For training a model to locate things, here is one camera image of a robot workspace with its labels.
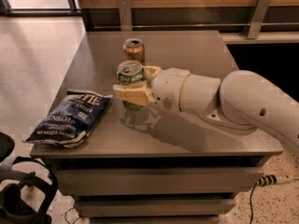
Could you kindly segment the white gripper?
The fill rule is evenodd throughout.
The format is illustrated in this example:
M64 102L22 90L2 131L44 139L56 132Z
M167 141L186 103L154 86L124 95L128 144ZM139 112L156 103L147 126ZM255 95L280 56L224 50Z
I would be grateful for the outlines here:
M180 92L191 73L188 70L169 68L162 71L160 66L144 66L144 76L151 81L151 88L146 81L129 85L114 85L116 96L135 105L147 106L155 103L162 110L177 113L180 111Z

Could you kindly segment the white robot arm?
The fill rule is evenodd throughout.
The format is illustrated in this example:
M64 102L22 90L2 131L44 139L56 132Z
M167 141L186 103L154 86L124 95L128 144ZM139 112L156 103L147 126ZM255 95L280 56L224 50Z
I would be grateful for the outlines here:
M119 99L189 113L229 133L259 128L299 152L299 104L266 78L246 70L223 79L178 68L144 70L144 80L113 86Z

